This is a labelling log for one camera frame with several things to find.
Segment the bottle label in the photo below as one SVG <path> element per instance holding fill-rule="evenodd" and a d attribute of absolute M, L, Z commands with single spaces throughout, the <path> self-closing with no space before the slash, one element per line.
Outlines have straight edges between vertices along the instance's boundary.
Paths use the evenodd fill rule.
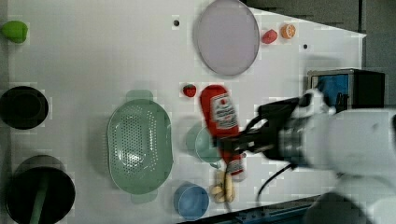
<path fill-rule="evenodd" d="M 231 129 L 237 125 L 235 110 L 227 93 L 211 99 L 212 119 L 218 129 Z"/>
<path fill-rule="evenodd" d="M 242 160 L 230 161 L 227 167 L 227 173 L 231 175 L 239 175 L 244 172 L 244 166 L 242 165 Z"/>

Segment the white surface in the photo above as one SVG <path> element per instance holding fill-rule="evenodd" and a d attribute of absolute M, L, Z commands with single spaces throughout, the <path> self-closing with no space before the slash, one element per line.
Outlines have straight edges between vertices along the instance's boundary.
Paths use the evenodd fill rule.
<path fill-rule="evenodd" d="M 209 82 L 231 91 L 241 126 L 258 105 L 303 92 L 310 69 L 361 67 L 362 36 L 312 22 L 253 10 L 259 27 L 279 30 L 293 23 L 297 35 L 260 46 L 256 62 L 242 75 L 224 79 L 198 57 L 192 27 L 211 1 L 13 0 L 8 18 L 28 24 L 24 45 L 9 45 L 10 87 L 30 85 L 49 99 L 50 112 L 33 130 L 12 130 L 13 169 L 25 159 L 48 154 L 61 160 L 76 184 L 73 210 L 61 223 L 175 223 L 182 221 L 172 194 L 184 180 L 205 188 L 214 169 L 186 152 L 184 135 L 201 119 L 198 98 L 180 94 L 182 83 L 198 91 Z M 180 26 L 173 27 L 179 19 Z M 133 204 L 107 169 L 106 125 L 132 89 L 149 89 L 172 121 L 172 174 L 151 203 Z M 234 211 L 255 206 L 260 185 L 285 163 L 247 157 L 247 179 L 236 184 Z M 286 172 L 270 184 L 262 204 L 318 195 L 335 184 L 331 172 Z M 225 213 L 211 203 L 205 217 Z"/>

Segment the gray wall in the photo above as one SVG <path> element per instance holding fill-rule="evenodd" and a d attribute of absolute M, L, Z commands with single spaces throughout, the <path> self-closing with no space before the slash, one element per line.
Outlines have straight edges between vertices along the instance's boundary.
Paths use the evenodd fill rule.
<path fill-rule="evenodd" d="M 385 103 L 396 107 L 396 1 L 367 0 L 365 4 L 365 65 L 386 74 Z"/>
<path fill-rule="evenodd" d="M 358 31 L 359 0 L 247 0 L 249 7 Z"/>
<path fill-rule="evenodd" d="M 0 0 L 0 25 L 7 21 L 7 0 Z M 0 36 L 0 95 L 8 86 L 8 44 Z M 11 171 L 9 128 L 0 121 L 0 223 L 12 223 L 5 208 L 5 184 Z"/>

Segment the blue bowl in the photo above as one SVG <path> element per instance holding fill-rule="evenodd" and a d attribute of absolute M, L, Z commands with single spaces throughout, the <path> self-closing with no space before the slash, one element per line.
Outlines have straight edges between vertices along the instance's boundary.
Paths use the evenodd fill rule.
<path fill-rule="evenodd" d="M 209 196 L 205 189 L 190 182 L 180 186 L 175 192 L 174 207 L 188 221 L 202 217 L 209 206 Z"/>

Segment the black pot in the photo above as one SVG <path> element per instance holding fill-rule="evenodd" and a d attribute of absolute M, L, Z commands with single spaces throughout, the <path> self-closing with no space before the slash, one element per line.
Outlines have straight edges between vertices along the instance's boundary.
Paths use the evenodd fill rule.
<path fill-rule="evenodd" d="M 29 224 L 35 214 L 37 223 L 54 224 L 67 215 L 76 191 L 63 168 L 58 160 L 49 156 L 33 157 L 20 165 L 7 185 L 6 206 L 14 221 Z"/>
<path fill-rule="evenodd" d="M 15 129 L 32 129 L 42 123 L 48 113 L 46 97 L 32 87 L 12 88 L 0 98 L 0 118 Z"/>

